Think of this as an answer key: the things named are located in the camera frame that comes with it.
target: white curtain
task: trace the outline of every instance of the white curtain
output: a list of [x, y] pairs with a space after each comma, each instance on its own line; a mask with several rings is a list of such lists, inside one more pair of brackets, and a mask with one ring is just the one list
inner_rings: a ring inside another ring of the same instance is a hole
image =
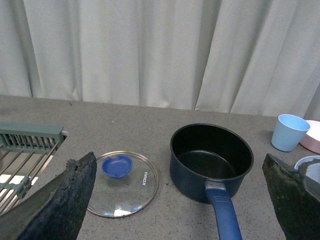
[[0, 94], [320, 121], [320, 1], [2, 0]]

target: table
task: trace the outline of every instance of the table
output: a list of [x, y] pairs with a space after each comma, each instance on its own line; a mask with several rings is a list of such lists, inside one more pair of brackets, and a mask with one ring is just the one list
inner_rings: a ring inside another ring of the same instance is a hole
[[301, 145], [292, 152], [273, 148], [270, 142], [277, 118], [270, 116], [0, 95], [0, 121], [63, 125], [68, 132], [27, 197], [62, 173], [68, 159], [78, 160], [90, 151], [96, 157], [131, 151], [146, 156], [156, 166], [159, 187], [147, 207], [124, 218], [102, 218], [87, 211], [79, 240], [219, 238], [213, 207], [184, 196], [170, 178], [170, 139], [184, 125], [210, 123], [225, 127], [252, 148], [254, 165], [232, 198], [246, 240], [285, 239], [262, 171], [266, 154], [291, 166], [314, 155]]

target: blue saucepan handle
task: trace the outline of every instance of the blue saucepan handle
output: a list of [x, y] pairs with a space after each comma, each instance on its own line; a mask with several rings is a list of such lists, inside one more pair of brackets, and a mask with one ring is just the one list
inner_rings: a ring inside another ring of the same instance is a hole
[[205, 193], [214, 208], [220, 240], [242, 240], [236, 211], [225, 185], [207, 180]]

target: blue lid knob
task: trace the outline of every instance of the blue lid knob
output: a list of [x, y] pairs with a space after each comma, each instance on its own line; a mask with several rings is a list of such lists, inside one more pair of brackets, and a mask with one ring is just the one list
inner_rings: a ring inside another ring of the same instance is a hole
[[101, 169], [105, 175], [121, 179], [131, 171], [132, 167], [132, 159], [127, 155], [119, 154], [115, 158], [107, 157], [103, 161]]

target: plastic cup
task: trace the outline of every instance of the plastic cup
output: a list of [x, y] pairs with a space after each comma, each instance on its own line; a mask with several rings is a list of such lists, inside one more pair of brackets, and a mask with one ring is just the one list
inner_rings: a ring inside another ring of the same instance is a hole
[[310, 124], [301, 117], [291, 114], [281, 114], [278, 117], [271, 143], [283, 152], [291, 152], [304, 138], [310, 129]]

